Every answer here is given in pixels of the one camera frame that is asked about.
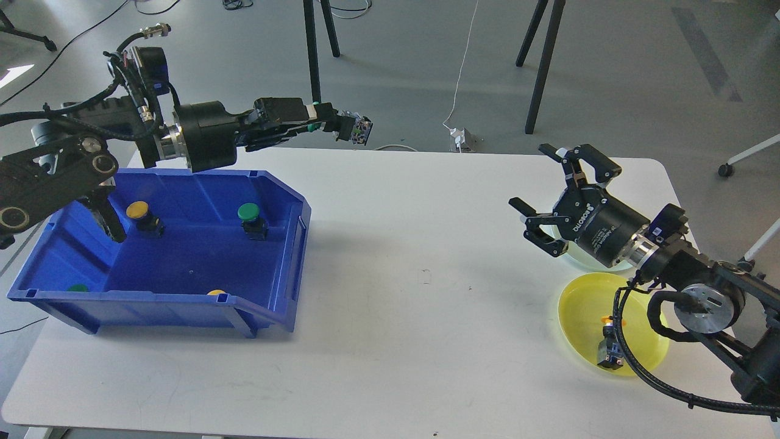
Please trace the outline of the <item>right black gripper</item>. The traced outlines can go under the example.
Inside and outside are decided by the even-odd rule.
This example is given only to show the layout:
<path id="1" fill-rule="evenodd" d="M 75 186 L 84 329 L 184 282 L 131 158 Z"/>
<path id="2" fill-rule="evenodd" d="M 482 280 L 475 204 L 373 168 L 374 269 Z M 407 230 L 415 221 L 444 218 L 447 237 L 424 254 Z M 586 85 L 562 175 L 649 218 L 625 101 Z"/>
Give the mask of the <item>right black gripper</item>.
<path id="1" fill-rule="evenodd" d="M 523 236 L 552 257 L 565 254 L 572 241 L 603 266 L 615 266 L 632 237 L 651 222 L 606 191 L 621 175 L 621 166 L 590 144 L 556 148 L 543 143 L 538 150 L 562 165 L 566 188 L 553 212 L 539 213 L 521 198 L 510 198 L 510 206 L 524 217 Z M 593 168 L 595 184 L 588 183 L 580 161 Z M 541 225 L 555 225 L 562 238 L 554 239 Z"/>

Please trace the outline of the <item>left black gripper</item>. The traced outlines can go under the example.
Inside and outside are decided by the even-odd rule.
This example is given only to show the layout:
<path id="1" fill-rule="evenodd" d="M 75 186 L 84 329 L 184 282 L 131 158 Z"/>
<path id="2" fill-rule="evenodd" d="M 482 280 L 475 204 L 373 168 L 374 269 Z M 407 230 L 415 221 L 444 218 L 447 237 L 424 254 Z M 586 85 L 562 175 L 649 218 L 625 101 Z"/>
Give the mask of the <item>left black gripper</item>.
<path id="1" fill-rule="evenodd" d="M 237 115 L 227 112 L 221 102 L 184 104 L 174 110 L 191 172 L 234 165 L 241 145 L 246 152 L 256 152 L 304 132 L 339 131 L 339 115 L 329 102 L 306 104 L 302 98 L 267 97 L 257 98 L 253 106 L 252 111 Z"/>

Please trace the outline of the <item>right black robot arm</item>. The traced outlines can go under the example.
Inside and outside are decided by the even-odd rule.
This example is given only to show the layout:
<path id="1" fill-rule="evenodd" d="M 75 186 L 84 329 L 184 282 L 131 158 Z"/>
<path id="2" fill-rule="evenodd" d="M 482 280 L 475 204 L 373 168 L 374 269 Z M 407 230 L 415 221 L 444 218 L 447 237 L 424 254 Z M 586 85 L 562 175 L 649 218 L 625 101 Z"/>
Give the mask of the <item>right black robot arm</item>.
<path id="1" fill-rule="evenodd" d="M 537 212 L 521 198 L 509 204 L 525 219 L 525 238 L 552 257 L 570 244 L 612 267 L 629 262 L 636 273 L 616 289 L 603 330 L 599 366 L 627 364 L 642 381 L 689 408 L 767 416 L 778 421 L 778 289 L 740 266 L 711 260 L 685 236 L 685 211 L 668 204 L 647 219 L 607 191 L 621 167 L 589 144 L 539 150 L 562 166 L 565 190 L 552 212 Z M 631 292 L 648 284 L 647 320 L 660 336 L 700 343 L 731 370 L 742 401 L 688 393 L 644 367 L 626 342 L 622 314 Z"/>

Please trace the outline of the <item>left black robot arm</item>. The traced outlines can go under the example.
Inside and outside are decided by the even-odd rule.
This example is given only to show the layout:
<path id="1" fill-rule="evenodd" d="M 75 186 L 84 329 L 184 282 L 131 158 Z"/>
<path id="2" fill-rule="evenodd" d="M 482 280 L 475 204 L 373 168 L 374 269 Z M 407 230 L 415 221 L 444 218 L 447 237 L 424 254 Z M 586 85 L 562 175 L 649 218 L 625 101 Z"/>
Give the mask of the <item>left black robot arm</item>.
<path id="1" fill-rule="evenodd" d="M 182 105 L 168 79 L 164 50 L 131 46 L 170 31 L 158 23 L 107 52 L 113 79 L 95 96 L 60 109 L 44 105 L 41 111 L 2 115 L 3 126 L 37 122 L 34 147 L 2 158 L 2 248 L 73 201 L 89 209 L 113 241 L 124 241 L 125 228 L 108 200 L 120 167 L 108 149 L 111 139 L 134 142 L 146 168 L 181 157 L 194 173 L 231 166 L 239 148 L 255 152 L 317 129 L 340 141 L 365 141 L 353 131 L 359 117 L 318 99 L 306 104 L 300 98 L 258 98 L 238 114 L 220 102 Z"/>

